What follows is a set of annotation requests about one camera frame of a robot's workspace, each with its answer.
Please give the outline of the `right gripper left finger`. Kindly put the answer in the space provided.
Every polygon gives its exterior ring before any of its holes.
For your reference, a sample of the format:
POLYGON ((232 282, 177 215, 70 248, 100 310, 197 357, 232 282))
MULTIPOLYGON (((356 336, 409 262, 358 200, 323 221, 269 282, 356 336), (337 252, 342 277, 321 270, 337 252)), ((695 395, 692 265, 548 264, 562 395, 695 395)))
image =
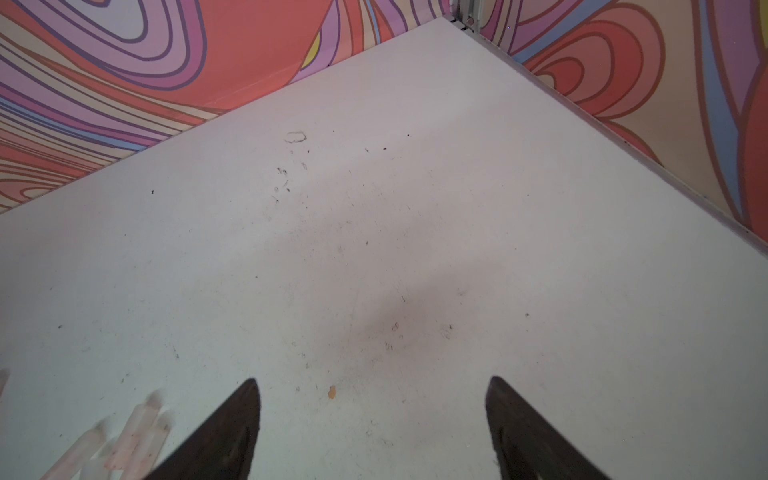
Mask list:
POLYGON ((148 480, 246 480, 260 430, 255 379, 245 380, 148 480))

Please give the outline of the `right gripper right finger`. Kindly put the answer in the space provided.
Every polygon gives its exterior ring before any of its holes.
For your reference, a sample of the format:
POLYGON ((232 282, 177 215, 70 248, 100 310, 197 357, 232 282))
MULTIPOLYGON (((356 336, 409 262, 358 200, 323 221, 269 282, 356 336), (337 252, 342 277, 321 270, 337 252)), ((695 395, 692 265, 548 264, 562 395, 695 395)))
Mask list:
POLYGON ((499 376, 490 379, 485 409, 503 479, 608 479, 499 376))

